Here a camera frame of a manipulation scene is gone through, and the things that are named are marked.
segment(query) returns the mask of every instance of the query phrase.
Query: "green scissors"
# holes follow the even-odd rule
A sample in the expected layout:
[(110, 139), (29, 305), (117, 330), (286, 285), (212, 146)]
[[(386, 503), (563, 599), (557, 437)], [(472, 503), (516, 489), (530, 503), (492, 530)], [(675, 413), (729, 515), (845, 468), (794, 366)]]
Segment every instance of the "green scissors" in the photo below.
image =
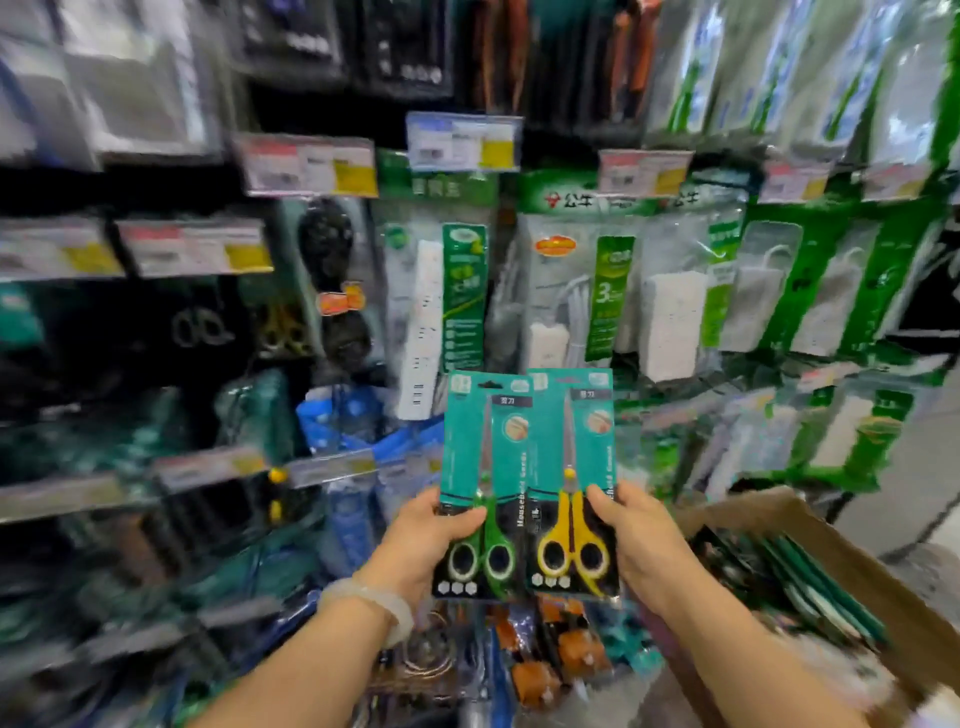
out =
[(496, 496), (493, 494), (491, 449), (491, 409), (490, 398), (484, 405), (483, 441), (480, 445), (480, 476), (477, 482), (473, 507), (487, 509), (483, 525), (471, 536), (458, 541), (450, 549), (447, 557), (447, 571), (455, 581), (466, 584), (483, 567), (493, 593), (503, 597), (504, 584), (510, 579), (516, 567), (516, 553), (510, 539), (503, 535), (496, 524)]

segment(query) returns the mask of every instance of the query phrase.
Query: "bangle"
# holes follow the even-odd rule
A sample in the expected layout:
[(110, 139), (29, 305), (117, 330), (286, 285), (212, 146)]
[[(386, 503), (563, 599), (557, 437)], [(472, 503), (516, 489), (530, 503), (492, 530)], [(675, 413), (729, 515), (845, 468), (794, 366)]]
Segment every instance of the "bangle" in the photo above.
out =
[(365, 587), (353, 579), (340, 579), (324, 589), (320, 595), (320, 604), (317, 611), (323, 609), (325, 604), (342, 599), (345, 596), (359, 596), (361, 599), (376, 604), (393, 615), (396, 624), (391, 627), (390, 634), (387, 635), (387, 641), (383, 644), (384, 649), (405, 642), (410, 637), (410, 633), (413, 632), (414, 613), (406, 599), (390, 592), (380, 592), (377, 589)]

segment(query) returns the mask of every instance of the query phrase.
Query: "orange sticker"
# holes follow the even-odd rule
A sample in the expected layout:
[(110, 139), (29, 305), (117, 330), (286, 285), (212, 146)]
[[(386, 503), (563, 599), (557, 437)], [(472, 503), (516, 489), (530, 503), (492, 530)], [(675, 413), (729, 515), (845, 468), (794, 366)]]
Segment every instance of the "orange sticker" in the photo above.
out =
[(545, 237), (542, 240), (538, 240), (534, 245), (534, 248), (537, 249), (539, 254), (548, 255), (549, 257), (563, 257), (564, 255), (570, 255), (574, 250), (576, 250), (576, 247), (576, 240), (570, 237), (564, 237), (563, 235)]
[(362, 311), (367, 307), (367, 297), (363, 293), (363, 287), (355, 280), (348, 280), (340, 286), (340, 290), (347, 296), (347, 302), (351, 311)]
[(346, 293), (317, 294), (317, 310), (321, 316), (339, 316), (350, 310), (349, 297)]

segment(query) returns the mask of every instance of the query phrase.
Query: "forearm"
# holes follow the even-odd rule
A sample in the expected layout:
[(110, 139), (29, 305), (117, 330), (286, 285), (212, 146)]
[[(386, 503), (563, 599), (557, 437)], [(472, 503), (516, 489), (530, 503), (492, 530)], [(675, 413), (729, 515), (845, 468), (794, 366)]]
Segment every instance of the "forearm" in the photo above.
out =
[(708, 572), (683, 583), (666, 622), (732, 728), (866, 726)]
[(344, 728), (390, 625), (375, 604), (337, 599), (189, 728)]

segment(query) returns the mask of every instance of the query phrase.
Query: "person's right hand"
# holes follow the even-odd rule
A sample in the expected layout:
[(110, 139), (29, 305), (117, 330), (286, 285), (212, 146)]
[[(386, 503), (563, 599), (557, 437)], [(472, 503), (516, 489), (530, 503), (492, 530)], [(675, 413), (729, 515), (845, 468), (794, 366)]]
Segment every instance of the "person's right hand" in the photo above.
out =
[(620, 576), (650, 610), (666, 619), (679, 608), (690, 582), (707, 571), (659, 500), (627, 483), (617, 485), (616, 495), (619, 503), (595, 485), (587, 488), (594, 513), (616, 531)]

